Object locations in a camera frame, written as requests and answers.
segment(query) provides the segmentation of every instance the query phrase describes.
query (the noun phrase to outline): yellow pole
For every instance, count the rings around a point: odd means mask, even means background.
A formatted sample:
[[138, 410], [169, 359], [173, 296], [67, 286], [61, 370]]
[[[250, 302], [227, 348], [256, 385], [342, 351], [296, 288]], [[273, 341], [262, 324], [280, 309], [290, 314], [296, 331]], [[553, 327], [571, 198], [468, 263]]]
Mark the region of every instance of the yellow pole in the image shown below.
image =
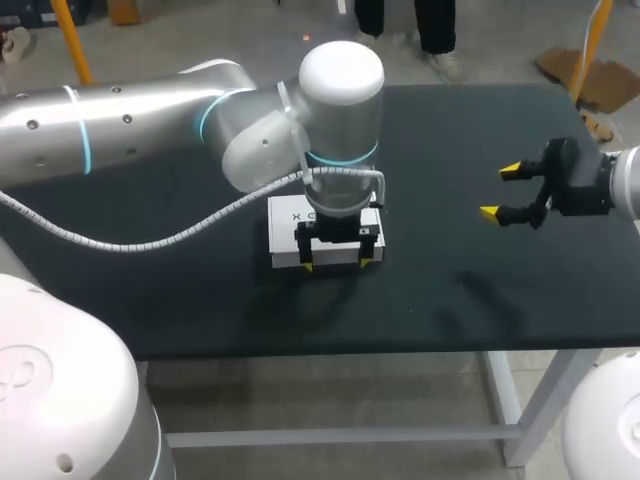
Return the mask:
[[573, 75], [569, 82], [569, 94], [571, 95], [573, 103], [576, 103], [578, 101], [578, 97], [580, 97], [580, 92], [582, 91], [582, 87], [584, 86], [584, 82], [587, 78], [589, 67], [591, 66], [591, 63], [598, 51], [598, 45], [600, 44], [602, 33], [607, 26], [607, 21], [609, 20], [609, 14], [611, 13], [612, 7], [613, 0], [601, 0], [600, 7], [593, 16], [587, 44], [583, 47], [584, 50], [582, 51], [582, 55], [578, 58], [578, 63], [574, 67]]
[[71, 53], [71, 58], [73, 59], [73, 64], [76, 67], [76, 73], [78, 74], [80, 83], [83, 85], [93, 83], [93, 77], [89, 71], [87, 59], [84, 58], [84, 54], [82, 53], [82, 44], [78, 38], [76, 26], [73, 24], [67, 0], [52, 0], [51, 5], [53, 6], [56, 18], [58, 19], [60, 30], [62, 30], [64, 39], [67, 42], [67, 47]]

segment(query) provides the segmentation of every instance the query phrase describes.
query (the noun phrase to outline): cable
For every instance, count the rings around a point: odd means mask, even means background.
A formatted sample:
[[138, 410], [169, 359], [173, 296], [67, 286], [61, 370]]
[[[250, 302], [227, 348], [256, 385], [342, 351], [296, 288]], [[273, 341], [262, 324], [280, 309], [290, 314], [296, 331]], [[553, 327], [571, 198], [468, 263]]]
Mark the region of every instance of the cable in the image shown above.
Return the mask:
[[[380, 205], [384, 205], [385, 195], [386, 195], [386, 185], [384, 174], [377, 170], [360, 170], [354, 168], [336, 168], [336, 167], [316, 167], [311, 169], [311, 173], [313, 175], [345, 175], [350, 177], [370, 177], [375, 178], [378, 182], [378, 190], [376, 192], [376, 199]], [[92, 248], [95, 250], [102, 250], [105, 252], [115, 252], [115, 253], [136, 253], [136, 252], [148, 252], [150, 250], [157, 250], [159, 248], [168, 247], [175, 243], [186, 240], [197, 233], [200, 233], [205, 228], [213, 225], [217, 221], [223, 219], [230, 213], [233, 213], [235, 210], [240, 207], [244, 207], [249, 203], [257, 200], [265, 195], [274, 192], [290, 183], [296, 182], [302, 178], [303, 173], [296, 172], [291, 175], [287, 175], [279, 180], [276, 180], [269, 185], [266, 185], [255, 192], [252, 192], [248, 195], [245, 195], [239, 200], [227, 205], [221, 210], [218, 210], [212, 215], [209, 215], [204, 220], [196, 223], [195, 225], [183, 230], [181, 232], [176, 233], [175, 235], [171, 235], [170, 237], [163, 238], [162, 240], [156, 240], [153, 242], [146, 243], [135, 243], [129, 245], [117, 244], [117, 243], [108, 243], [101, 242], [98, 240], [93, 240], [89, 237], [85, 237], [84, 235], [80, 235], [78, 233], [70, 232], [62, 227], [59, 227], [49, 220], [44, 218], [42, 215], [34, 212], [32, 209], [22, 204], [15, 198], [7, 195], [3, 191], [0, 190], [0, 204], [3, 204], [12, 210], [15, 210], [23, 217], [28, 218], [33, 223], [38, 225], [41, 228], [44, 228], [48, 232], [53, 235], [60, 237], [68, 242], [75, 243], [76, 245], [80, 245], [83, 247]]]

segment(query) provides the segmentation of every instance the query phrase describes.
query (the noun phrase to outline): table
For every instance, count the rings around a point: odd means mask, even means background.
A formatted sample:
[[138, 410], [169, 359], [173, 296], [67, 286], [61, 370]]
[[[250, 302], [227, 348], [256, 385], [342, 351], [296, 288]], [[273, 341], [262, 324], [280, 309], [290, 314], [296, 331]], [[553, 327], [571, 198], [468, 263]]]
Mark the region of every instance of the table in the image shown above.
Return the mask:
[[[633, 224], [552, 214], [539, 231], [500, 229], [478, 213], [533, 198], [538, 183], [504, 184], [497, 171], [537, 159], [549, 138], [574, 136], [584, 155], [598, 155], [566, 92], [396, 86], [384, 95], [382, 265], [271, 271], [266, 202], [142, 255], [83, 250], [6, 210], [0, 235], [45, 289], [111, 326], [139, 360], [486, 351], [502, 424], [170, 434], [172, 447], [505, 439], [507, 464], [522, 466], [600, 349], [640, 342]], [[196, 151], [10, 193], [114, 242], [165, 236], [237, 198], [218, 162]], [[520, 349], [564, 349], [522, 415], [502, 352]]]

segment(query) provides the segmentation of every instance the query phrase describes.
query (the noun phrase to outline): black pants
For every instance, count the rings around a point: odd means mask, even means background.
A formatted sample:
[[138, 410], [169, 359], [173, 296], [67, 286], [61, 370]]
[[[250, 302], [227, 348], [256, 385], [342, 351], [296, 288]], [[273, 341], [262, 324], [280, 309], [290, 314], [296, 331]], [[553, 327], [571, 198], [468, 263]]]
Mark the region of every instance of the black pants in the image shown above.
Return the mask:
[[[360, 31], [377, 37], [384, 30], [384, 0], [355, 0]], [[456, 46], [455, 0], [413, 0], [422, 50], [434, 55]]]

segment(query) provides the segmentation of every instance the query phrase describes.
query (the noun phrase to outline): concrete floor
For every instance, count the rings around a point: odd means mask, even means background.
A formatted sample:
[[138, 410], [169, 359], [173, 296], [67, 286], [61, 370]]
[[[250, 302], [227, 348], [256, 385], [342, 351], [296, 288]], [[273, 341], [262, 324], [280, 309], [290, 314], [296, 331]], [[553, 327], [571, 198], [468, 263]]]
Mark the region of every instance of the concrete floor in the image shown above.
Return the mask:
[[[259, 84], [293, 76], [305, 53], [352, 38], [353, 19], [333, 0], [162, 0], [147, 2], [149, 22], [113, 28], [105, 19], [80, 29], [100, 81], [171, 74], [216, 57], [243, 64]], [[392, 30], [410, 28], [411, 1], [395, 0]], [[459, 0], [459, 53], [472, 83], [546, 82], [532, 59], [546, 48], [579, 47], [591, 4], [584, 0]], [[640, 72], [640, 9], [620, 1], [600, 56]], [[10, 93], [73, 84], [57, 29], [0, 75]], [[304, 42], [308, 34], [311, 40]], [[382, 43], [387, 80], [439, 83], [409, 48]], [[610, 117], [617, 149], [640, 144], [640, 99]], [[553, 352], [512, 353], [521, 401], [528, 400]], [[606, 356], [618, 352], [606, 352]], [[486, 423], [487, 392], [474, 354], [411, 354], [153, 363], [149, 380], [168, 432], [365, 424]], [[271, 478], [522, 479], [504, 468], [497, 443], [225, 448], [175, 453], [181, 480]], [[529, 480], [565, 480], [558, 426], [526, 469]]]

